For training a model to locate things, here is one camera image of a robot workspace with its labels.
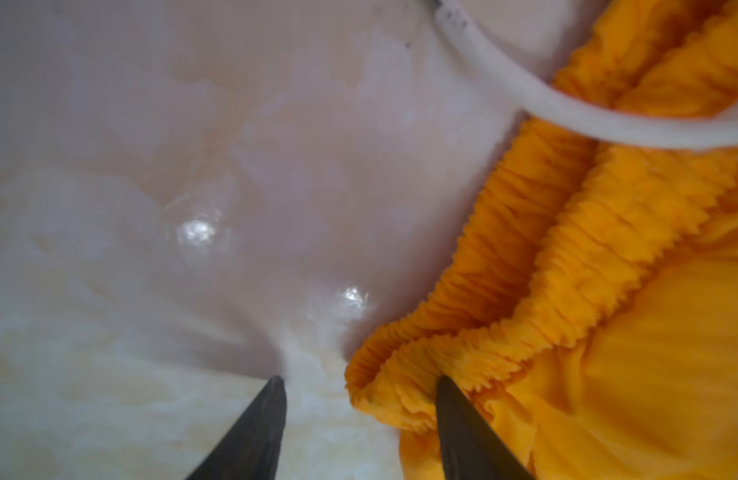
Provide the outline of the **orange garment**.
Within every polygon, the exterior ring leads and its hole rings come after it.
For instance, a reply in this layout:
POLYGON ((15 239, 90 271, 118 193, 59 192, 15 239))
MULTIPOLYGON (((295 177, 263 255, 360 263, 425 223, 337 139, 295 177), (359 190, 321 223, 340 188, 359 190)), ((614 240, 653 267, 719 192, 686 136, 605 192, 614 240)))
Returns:
POLYGON ((434 290, 345 371, 408 479, 443 477, 443 376, 537 479, 738 479, 738 145, 527 118, 434 290))

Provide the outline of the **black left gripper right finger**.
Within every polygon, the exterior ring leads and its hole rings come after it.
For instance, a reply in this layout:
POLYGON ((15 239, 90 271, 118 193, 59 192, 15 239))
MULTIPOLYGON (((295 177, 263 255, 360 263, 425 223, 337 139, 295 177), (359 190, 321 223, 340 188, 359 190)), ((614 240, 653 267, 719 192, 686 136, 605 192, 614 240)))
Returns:
POLYGON ((533 480, 448 376, 437 383, 436 418, 446 480, 533 480))

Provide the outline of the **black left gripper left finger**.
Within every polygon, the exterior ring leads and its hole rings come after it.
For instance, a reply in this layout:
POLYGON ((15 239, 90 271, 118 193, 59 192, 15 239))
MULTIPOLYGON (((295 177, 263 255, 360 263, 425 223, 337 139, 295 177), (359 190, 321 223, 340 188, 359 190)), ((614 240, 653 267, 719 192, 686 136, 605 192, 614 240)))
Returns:
POLYGON ((268 380, 187 480, 274 480, 286 425, 284 380, 268 380))

